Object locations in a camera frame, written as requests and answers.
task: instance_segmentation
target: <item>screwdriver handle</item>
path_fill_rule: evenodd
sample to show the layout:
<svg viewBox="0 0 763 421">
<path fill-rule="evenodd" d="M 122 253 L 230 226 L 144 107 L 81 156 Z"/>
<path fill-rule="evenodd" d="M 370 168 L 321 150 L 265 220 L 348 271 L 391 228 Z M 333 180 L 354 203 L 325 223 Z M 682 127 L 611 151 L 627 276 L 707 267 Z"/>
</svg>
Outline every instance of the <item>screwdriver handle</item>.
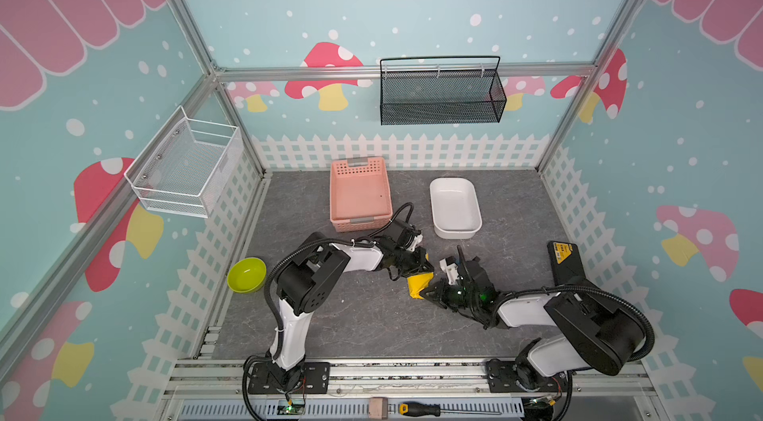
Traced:
<svg viewBox="0 0 763 421">
<path fill-rule="evenodd" d="M 422 404 L 416 401 L 408 401 L 400 404 L 400 414 L 403 416 L 439 416 L 440 406 L 438 404 Z"/>
</svg>

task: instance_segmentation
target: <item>white plastic basin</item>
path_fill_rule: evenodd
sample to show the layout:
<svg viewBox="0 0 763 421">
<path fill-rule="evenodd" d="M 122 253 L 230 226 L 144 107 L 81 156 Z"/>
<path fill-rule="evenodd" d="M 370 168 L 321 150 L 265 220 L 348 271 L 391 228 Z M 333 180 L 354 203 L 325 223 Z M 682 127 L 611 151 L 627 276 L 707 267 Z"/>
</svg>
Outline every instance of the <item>white plastic basin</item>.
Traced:
<svg viewBox="0 0 763 421">
<path fill-rule="evenodd" d="M 482 227 L 477 192 L 469 179 L 437 178 L 430 183 L 434 232 L 443 239 L 468 239 Z"/>
</svg>

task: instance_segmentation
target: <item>gray floor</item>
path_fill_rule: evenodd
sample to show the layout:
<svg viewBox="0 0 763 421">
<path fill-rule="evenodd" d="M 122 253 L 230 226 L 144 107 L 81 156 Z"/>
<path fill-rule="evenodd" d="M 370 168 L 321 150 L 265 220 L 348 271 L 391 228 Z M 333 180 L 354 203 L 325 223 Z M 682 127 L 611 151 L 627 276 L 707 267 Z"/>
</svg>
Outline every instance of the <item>gray floor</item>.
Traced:
<svg viewBox="0 0 763 421">
<path fill-rule="evenodd" d="M 529 171 L 390 171 L 392 205 L 415 205 L 411 223 L 423 230 L 424 243 L 437 261 L 455 254 L 478 255 L 498 290 L 552 284 L 546 243 L 565 233 L 539 176 Z M 429 184 L 434 178 L 468 178 L 477 190 L 482 229 L 471 239 L 444 240 L 434 234 Z M 336 236 L 329 221 L 328 172 L 277 172 L 257 221 L 249 256 L 271 267 L 319 230 Z M 349 238 L 352 234 L 342 234 Z M 275 321 L 262 291 L 234 294 L 213 356 L 241 359 L 262 354 L 272 343 Z M 556 328 L 525 326 L 483 330 L 476 322 L 412 299 L 404 279 L 384 272 L 344 274 L 316 311 L 305 342 L 308 358 L 404 356 L 514 356 L 529 340 L 558 333 Z"/>
</svg>

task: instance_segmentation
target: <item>yellow label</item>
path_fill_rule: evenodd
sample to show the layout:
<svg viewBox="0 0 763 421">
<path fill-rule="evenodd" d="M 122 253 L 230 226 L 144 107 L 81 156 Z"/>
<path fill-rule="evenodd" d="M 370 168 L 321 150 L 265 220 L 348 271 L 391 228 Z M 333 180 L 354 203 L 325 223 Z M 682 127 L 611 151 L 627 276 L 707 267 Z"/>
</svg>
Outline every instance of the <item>yellow label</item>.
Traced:
<svg viewBox="0 0 763 421">
<path fill-rule="evenodd" d="M 554 243 L 554 252 L 556 253 L 556 263 L 561 264 L 572 254 L 572 247 L 569 244 Z"/>
</svg>

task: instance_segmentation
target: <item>white picket fence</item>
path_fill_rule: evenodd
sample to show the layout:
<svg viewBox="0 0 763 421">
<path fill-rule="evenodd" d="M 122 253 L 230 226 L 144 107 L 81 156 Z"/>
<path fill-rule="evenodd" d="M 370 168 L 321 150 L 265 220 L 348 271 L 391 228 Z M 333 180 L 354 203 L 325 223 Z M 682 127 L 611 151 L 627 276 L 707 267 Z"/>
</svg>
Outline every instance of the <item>white picket fence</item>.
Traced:
<svg viewBox="0 0 763 421">
<path fill-rule="evenodd" d="M 662 312 L 647 305 L 649 289 L 633 280 L 636 267 L 624 263 L 626 248 L 614 243 L 615 229 L 604 225 L 605 213 L 596 211 L 596 197 L 588 196 L 588 183 L 581 183 L 582 171 L 575 170 L 575 158 L 567 158 L 568 152 L 564 147 L 557 150 L 543 174 L 562 223 L 579 246 L 586 276 L 605 291 L 636 305 L 652 323 L 657 340 L 644 367 L 668 413 L 673 418 L 682 415 L 686 421 L 695 419 L 692 415 L 711 421 L 715 401 L 697 394 L 692 386 L 696 369 L 675 355 L 678 338 L 665 335 L 660 328 Z"/>
<path fill-rule="evenodd" d="M 548 135 L 537 140 L 535 135 L 520 139 L 519 135 L 494 140 L 484 135 L 479 139 L 468 135 L 463 140 L 453 135 L 448 139 L 426 135 L 414 139 L 410 135 L 397 139 L 395 135 L 383 140 L 376 135 L 368 139 L 360 135 L 353 140 L 345 135 L 341 140 L 333 135 L 326 140 L 302 136 L 281 140 L 268 136 L 264 141 L 253 137 L 257 156 L 263 166 L 279 169 L 327 169 L 335 159 L 383 156 L 388 168 L 532 168 L 537 165 L 548 145 Z"/>
<path fill-rule="evenodd" d="M 169 306 L 156 316 L 159 325 L 156 336 L 143 342 L 146 359 L 139 368 L 128 372 L 132 384 L 128 396 L 111 405 L 117 421 L 153 419 L 161 397 L 152 393 L 155 390 L 164 393 L 177 360 L 191 355 L 196 335 L 206 330 L 205 315 L 211 309 L 215 287 L 225 277 L 226 261 L 243 226 L 256 181 L 256 170 L 244 154 L 215 210 L 205 220 L 204 232 L 196 233 L 196 249 L 187 251 L 188 267 L 178 270 L 178 289 L 167 292 Z M 198 322 L 183 323 L 186 314 L 190 321 Z"/>
</svg>

